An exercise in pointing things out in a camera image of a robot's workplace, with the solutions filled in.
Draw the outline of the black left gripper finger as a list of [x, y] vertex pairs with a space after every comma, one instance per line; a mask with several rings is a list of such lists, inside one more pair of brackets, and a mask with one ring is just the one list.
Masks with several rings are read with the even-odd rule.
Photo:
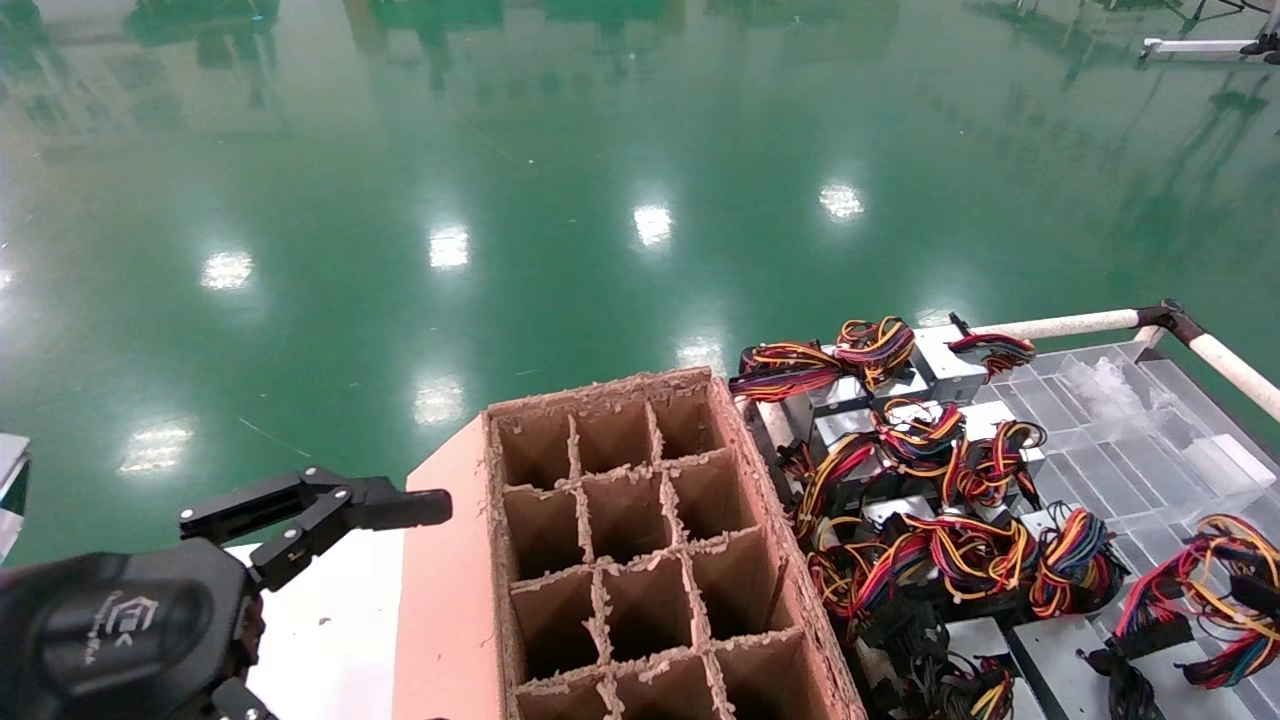
[[224, 680], [210, 693], [211, 719], [275, 720], [276, 715], [246, 685], [241, 676]]
[[434, 527], [453, 516], [447, 489], [403, 491], [387, 477], [342, 477], [305, 468], [239, 488], [180, 512], [183, 541], [216, 546], [280, 527], [250, 555], [260, 591], [275, 592], [352, 530]]

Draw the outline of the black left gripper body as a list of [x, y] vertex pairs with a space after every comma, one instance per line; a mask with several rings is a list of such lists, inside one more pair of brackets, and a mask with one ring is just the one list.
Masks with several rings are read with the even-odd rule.
[[86, 553], [3, 571], [5, 719], [211, 719], [259, 661], [262, 594], [223, 548]]

